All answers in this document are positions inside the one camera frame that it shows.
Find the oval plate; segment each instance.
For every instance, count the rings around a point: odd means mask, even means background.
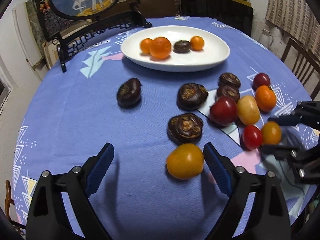
[[[204,39],[204,48],[201,51],[175,53],[164,60],[156,60],[151,55],[145,55],[140,50],[140,42],[145,38],[155,39],[166,37],[173,45],[179,40],[187,40],[193,36]],[[121,45],[122,53],[134,63],[143,67],[169,71],[194,72],[209,69],[225,61],[230,55],[229,46],[218,36],[204,30],[187,26],[160,26],[148,28],[128,37]]]

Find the round table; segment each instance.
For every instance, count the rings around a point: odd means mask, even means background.
[[[122,30],[106,32],[103,42],[81,51],[67,62],[65,73],[58,62],[41,83],[19,132],[13,188],[20,223],[26,223],[42,171],[66,173],[76,165],[83,165],[88,157],[97,155],[103,145],[110,142],[115,148],[115,158],[97,193],[89,200],[113,239],[203,240],[228,198],[220,192],[206,165],[201,175],[188,181],[173,181],[166,175],[165,160],[176,148],[167,138],[167,122],[183,113],[176,106],[179,87],[195,82],[214,91],[219,76],[232,72],[241,80],[241,96],[254,95],[252,80],[257,73],[264,72],[270,76],[277,95],[272,115],[290,113],[298,101],[310,100],[297,78],[272,52],[230,26],[195,17],[150,21],[153,26],[183,25],[214,33],[229,45],[230,57],[215,68],[196,73],[166,73],[143,68],[123,58],[120,51],[122,42],[141,30],[135,28],[122,33]],[[117,90],[132,77],[142,83],[142,102],[133,109],[121,109],[116,101]],[[276,173],[282,181],[292,223],[315,187],[295,185],[285,162],[278,162],[273,156],[261,159],[256,151],[243,151],[199,111],[194,113],[204,120],[199,147],[211,142],[236,166],[241,165],[251,173],[265,174],[266,170]],[[257,125],[261,128],[269,116],[262,114]],[[301,124],[283,129],[284,144],[309,148],[315,146],[317,140],[314,131]],[[74,231],[82,235],[67,195],[63,198]],[[252,193],[235,235],[244,230],[253,199]]]

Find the round frame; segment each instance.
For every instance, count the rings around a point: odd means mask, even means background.
[[[64,14],[64,13],[62,13],[61,11],[59,11],[59,10],[54,6],[52,0],[48,0],[48,1],[49,1],[50,9],[51,9],[56,15],[58,15],[59,17],[64,18],[64,19],[67,19],[67,20],[70,20],[70,21],[82,21],[82,20],[92,19],[92,18],[95,18],[95,17],[99,16],[101,13],[103,13],[103,12],[109,10],[110,8],[112,8],[113,6],[115,6],[119,0],[115,0],[110,7],[105,8],[104,10],[99,11],[99,12],[97,12],[97,13],[87,15],[87,16],[71,16],[71,15]]]

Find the dark brown dried fruit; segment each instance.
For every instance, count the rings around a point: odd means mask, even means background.
[[[193,113],[177,115],[168,123],[168,135],[177,144],[196,143],[202,136],[203,121]]]
[[[196,110],[206,101],[208,94],[203,85],[186,83],[178,91],[178,107],[185,110]]]
[[[217,97],[221,96],[231,97],[235,102],[240,99],[239,90],[232,86],[220,86],[217,90]]]
[[[191,49],[189,41],[177,41],[173,46],[173,51],[176,53],[187,53]]]
[[[239,89],[239,87],[241,86],[241,82],[236,75],[226,72],[219,77],[218,85],[219,86],[228,85],[228,86],[233,86]]]
[[[137,78],[131,78],[121,85],[117,93],[117,101],[120,106],[134,106],[141,99],[141,83]]]

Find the orange tomato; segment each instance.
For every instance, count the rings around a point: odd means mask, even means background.
[[[255,99],[259,109],[264,112],[270,112],[277,103],[276,94],[267,86],[260,86],[257,88]]]
[[[166,165],[168,172],[175,178],[191,179],[203,170],[203,153],[197,145],[185,143],[170,153]]]
[[[192,37],[190,43],[193,50],[202,50],[204,46],[204,40],[200,36]]]
[[[140,49],[143,53],[150,53],[150,44],[152,43],[152,39],[144,39],[140,43]]]
[[[277,145],[281,141],[281,128],[276,122],[267,122],[261,133],[263,144]]]
[[[158,59],[165,59],[170,55],[171,43],[165,37],[154,39],[150,44],[150,54]]]

